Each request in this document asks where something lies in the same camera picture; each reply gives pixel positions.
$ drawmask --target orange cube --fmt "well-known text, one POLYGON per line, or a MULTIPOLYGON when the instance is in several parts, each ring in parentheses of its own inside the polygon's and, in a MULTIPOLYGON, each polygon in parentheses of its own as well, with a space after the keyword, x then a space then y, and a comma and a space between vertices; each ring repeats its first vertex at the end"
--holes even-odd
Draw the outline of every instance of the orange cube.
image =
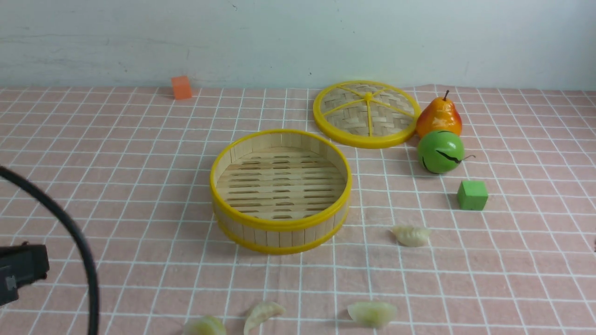
POLYGON ((190 88, 190 81, 187 76, 173 77, 172 88, 174 89, 174 99, 190 99, 193 97, 193 92, 190 88))

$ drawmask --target foam block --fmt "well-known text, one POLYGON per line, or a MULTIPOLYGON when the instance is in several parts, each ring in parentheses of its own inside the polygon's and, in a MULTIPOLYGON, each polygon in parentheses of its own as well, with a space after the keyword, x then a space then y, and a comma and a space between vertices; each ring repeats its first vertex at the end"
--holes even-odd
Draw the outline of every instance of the foam block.
POLYGON ((464 180, 457 191, 460 209, 483 210, 488 201, 488 191, 483 181, 464 180))
POLYGON ((193 92, 190 88, 190 80, 187 76, 173 77, 172 88, 174 89, 174 99, 190 99, 193 97, 193 92))

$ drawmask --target black device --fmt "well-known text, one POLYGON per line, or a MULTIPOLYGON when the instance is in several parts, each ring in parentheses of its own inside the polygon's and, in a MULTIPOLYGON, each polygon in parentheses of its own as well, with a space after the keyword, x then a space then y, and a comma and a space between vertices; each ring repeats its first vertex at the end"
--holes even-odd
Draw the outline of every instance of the black device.
MULTIPOLYGON (((52 198, 24 177, 0 166, 0 176, 37 199, 64 225, 79 249, 89 286, 88 335, 97 335, 100 324, 100 288, 97 270, 83 232, 52 198)), ((48 250, 41 244, 0 247, 0 306, 18 299, 18 289, 47 278, 48 250)))
POLYGON ((18 290, 48 278, 48 249, 27 242, 0 247, 0 306, 18 299, 18 290))

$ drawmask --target woven bamboo lid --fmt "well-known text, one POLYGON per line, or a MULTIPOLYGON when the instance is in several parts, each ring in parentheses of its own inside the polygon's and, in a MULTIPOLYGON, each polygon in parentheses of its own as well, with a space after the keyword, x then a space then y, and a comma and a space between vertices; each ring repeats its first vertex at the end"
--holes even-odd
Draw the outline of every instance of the woven bamboo lid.
POLYGON ((355 80, 324 89, 313 106, 315 122, 333 140, 366 149, 389 148, 414 134, 420 106, 399 88, 355 80))

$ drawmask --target toy apple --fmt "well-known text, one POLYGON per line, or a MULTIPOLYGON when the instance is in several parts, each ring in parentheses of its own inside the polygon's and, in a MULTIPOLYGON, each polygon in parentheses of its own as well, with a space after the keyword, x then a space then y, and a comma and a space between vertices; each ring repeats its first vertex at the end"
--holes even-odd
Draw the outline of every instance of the toy apple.
POLYGON ((418 161, 432 173, 445 173, 457 168, 464 158, 464 144, 450 131, 431 131, 418 143, 418 161))
POLYGON ((449 90, 444 97, 435 98, 420 114, 416 121, 416 133, 420 138, 431 131, 446 130, 461 135, 461 117, 455 109, 455 104, 447 99, 449 90))

